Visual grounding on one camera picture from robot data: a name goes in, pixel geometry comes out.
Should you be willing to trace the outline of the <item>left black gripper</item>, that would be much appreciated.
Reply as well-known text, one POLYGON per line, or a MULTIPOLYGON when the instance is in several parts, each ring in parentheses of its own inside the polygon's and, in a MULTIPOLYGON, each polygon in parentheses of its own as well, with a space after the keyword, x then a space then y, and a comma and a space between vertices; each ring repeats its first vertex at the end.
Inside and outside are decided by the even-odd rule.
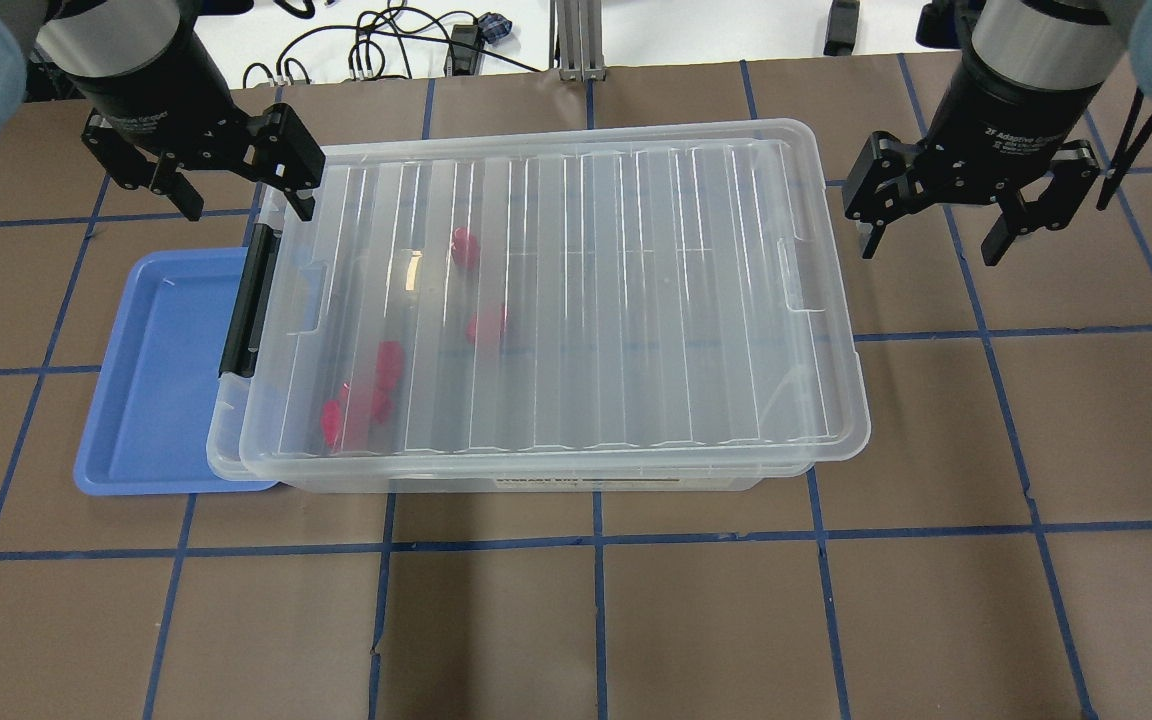
POLYGON ((314 219, 326 156, 296 109, 238 109, 191 29, 58 29, 54 59, 93 105, 83 145, 124 190, 169 200, 198 222, 204 199, 185 179, 223 170, 283 192, 302 222, 314 219))

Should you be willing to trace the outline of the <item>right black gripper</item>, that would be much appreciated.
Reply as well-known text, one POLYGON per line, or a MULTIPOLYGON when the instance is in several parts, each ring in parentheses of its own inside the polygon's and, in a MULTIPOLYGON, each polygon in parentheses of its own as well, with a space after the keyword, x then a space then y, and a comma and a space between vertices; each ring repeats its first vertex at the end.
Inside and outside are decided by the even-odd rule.
POLYGON ((1101 172, 1091 142, 1069 141, 1097 91, 1018 85, 964 50, 927 135, 905 143, 872 132, 847 174, 842 200, 861 228, 861 258, 874 258, 888 225, 933 204, 998 205, 980 242, 987 266, 1026 234, 1068 227, 1101 172), (1020 190, 1043 177, 1026 200, 1020 190))

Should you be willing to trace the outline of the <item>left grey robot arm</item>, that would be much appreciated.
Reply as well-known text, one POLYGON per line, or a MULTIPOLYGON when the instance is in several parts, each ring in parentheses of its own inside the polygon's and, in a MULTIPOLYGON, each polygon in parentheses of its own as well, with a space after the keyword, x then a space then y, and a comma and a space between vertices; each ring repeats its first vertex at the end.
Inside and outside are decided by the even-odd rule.
POLYGON ((204 200, 189 170, 223 170, 282 192, 314 217, 326 158, 285 103, 250 115, 196 33, 205 15, 248 1, 0 1, 0 132, 26 100, 41 51, 92 104, 81 141, 111 181, 146 188, 196 222, 204 200))

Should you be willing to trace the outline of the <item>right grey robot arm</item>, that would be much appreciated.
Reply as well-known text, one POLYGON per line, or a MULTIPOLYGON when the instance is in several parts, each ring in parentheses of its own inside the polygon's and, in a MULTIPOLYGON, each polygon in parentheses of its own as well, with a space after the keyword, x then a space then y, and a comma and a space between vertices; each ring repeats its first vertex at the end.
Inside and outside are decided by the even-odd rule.
POLYGON ((958 63, 919 141, 873 132, 847 174, 865 259, 902 218, 995 206, 980 245, 995 266, 1026 234, 1068 227, 1094 182, 1105 209, 1152 136, 1152 1, 929 1, 916 41, 958 50, 958 63), (1123 60, 1134 100, 1102 162, 1073 131, 1123 60))

